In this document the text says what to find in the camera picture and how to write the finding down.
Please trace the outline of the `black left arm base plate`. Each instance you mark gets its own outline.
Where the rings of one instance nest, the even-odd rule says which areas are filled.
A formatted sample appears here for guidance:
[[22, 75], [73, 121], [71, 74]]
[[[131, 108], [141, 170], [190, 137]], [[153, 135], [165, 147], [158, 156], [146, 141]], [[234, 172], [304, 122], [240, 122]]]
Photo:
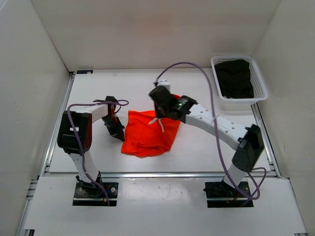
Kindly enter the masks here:
[[101, 188], [96, 187], [88, 189], [84, 187], [82, 182], [76, 182], [76, 187], [73, 195], [73, 206], [98, 206], [98, 207], [115, 207], [117, 205], [117, 197], [119, 190], [118, 182], [104, 182], [108, 199]]

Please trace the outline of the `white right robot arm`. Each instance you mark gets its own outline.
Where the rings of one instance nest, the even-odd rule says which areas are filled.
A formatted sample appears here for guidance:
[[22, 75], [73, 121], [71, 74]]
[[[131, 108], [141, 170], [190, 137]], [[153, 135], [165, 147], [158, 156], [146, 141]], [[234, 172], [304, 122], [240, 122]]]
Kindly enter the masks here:
[[[255, 124], [246, 127], [220, 118], [216, 116], [214, 110], [207, 110], [186, 95], [177, 98], [169, 89], [170, 84], [166, 80], [160, 80], [155, 83], [155, 88], [149, 93], [155, 106], [155, 120], [170, 118], [215, 136], [225, 176], [219, 186], [211, 190], [212, 193], [219, 197], [231, 197], [239, 192], [250, 200], [258, 199], [260, 196], [259, 185], [250, 195], [242, 190], [239, 184], [255, 169], [264, 150], [261, 129]], [[235, 150], [230, 168], [224, 164], [220, 142], [226, 143]]]

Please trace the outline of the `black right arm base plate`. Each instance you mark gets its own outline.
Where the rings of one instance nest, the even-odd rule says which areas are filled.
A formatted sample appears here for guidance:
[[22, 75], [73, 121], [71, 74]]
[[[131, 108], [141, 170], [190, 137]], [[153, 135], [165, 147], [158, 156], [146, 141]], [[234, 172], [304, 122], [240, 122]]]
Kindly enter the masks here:
[[252, 200], [248, 200], [235, 188], [223, 181], [205, 182], [203, 191], [206, 193], [207, 208], [253, 207]]

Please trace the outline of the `orange shorts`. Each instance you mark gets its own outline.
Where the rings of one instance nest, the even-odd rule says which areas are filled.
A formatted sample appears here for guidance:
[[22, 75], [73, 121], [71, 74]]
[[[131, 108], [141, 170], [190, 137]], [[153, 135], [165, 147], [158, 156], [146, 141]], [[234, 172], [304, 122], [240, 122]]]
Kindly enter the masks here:
[[154, 110], [128, 112], [121, 153], [139, 158], [162, 155], [171, 150], [180, 121], [157, 119]]

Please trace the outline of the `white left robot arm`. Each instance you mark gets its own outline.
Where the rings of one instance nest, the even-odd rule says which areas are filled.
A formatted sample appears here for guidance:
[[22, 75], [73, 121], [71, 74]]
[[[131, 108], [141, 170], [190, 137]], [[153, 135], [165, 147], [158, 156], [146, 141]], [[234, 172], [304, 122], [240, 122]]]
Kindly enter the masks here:
[[90, 104], [71, 104], [63, 112], [57, 137], [57, 145], [70, 156], [78, 171], [77, 181], [81, 188], [93, 197], [108, 197], [100, 171], [96, 168], [90, 148], [93, 124], [101, 120], [111, 137], [125, 140], [124, 129], [117, 112], [128, 105], [127, 100], [107, 96]]

